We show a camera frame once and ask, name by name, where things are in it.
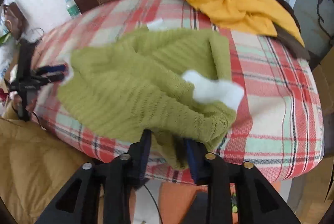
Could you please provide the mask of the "orange cloth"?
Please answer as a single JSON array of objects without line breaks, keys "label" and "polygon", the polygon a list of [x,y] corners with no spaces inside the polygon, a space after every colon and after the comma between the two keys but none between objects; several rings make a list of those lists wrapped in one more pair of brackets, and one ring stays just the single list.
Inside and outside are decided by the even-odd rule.
[{"label": "orange cloth", "polygon": [[130,196],[132,223],[181,223],[196,197],[208,187],[149,180]]}]

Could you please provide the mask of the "yellow garment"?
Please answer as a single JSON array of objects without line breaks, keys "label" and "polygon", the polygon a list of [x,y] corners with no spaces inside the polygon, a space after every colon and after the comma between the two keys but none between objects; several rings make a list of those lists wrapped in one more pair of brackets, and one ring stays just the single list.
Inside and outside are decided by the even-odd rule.
[{"label": "yellow garment", "polygon": [[221,27],[254,35],[278,36],[274,25],[305,43],[291,14],[276,0],[185,0]]}]

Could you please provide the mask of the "brown paper bag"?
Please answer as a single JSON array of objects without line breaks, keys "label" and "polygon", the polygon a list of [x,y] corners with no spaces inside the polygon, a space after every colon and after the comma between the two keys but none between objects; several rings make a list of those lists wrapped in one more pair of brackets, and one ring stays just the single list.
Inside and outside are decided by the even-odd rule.
[{"label": "brown paper bag", "polygon": [[25,16],[15,2],[3,5],[3,12],[5,14],[5,27],[16,40],[20,39],[27,26]]}]

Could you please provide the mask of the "green knit sweater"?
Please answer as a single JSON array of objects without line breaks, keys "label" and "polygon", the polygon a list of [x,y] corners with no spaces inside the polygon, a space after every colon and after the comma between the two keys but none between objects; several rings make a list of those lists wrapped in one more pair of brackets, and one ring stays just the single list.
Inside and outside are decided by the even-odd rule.
[{"label": "green knit sweater", "polygon": [[151,130],[153,149],[183,170],[184,140],[217,148],[244,94],[232,80],[226,37],[209,29],[141,27],[103,47],[73,51],[57,97],[98,136],[134,143]]}]

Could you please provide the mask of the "green label plastic bottle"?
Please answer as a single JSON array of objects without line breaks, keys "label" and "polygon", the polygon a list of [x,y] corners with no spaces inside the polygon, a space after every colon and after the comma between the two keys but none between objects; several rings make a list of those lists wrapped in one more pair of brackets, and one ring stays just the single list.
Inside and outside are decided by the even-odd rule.
[{"label": "green label plastic bottle", "polygon": [[74,0],[66,0],[66,9],[72,19],[80,15],[80,10]]}]

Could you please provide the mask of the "red plaid bed sheet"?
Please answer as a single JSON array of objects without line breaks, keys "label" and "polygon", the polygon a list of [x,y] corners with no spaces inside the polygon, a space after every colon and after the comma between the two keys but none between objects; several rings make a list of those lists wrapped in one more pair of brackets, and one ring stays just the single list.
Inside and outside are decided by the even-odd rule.
[{"label": "red plaid bed sheet", "polygon": [[[183,0],[119,0],[45,34],[33,67],[58,64],[71,50],[111,43],[162,19],[165,28],[210,28]],[[230,43],[232,78],[245,89],[237,119],[217,151],[232,163],[252,162],[270,181],[309,172],[323,158],[321,104],[307,61],[269,37],[221,29]]]}]

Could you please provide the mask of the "tan puffy jacket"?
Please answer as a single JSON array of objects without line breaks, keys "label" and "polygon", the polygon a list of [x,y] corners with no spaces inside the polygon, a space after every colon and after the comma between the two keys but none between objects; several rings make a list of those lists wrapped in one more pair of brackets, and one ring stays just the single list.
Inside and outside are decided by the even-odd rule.
[{"label": "tan puffy jacket", "polygon": [[92,159],[7,106],[1,116],[1,199],[17,223],[34,223],[86,162]]}]

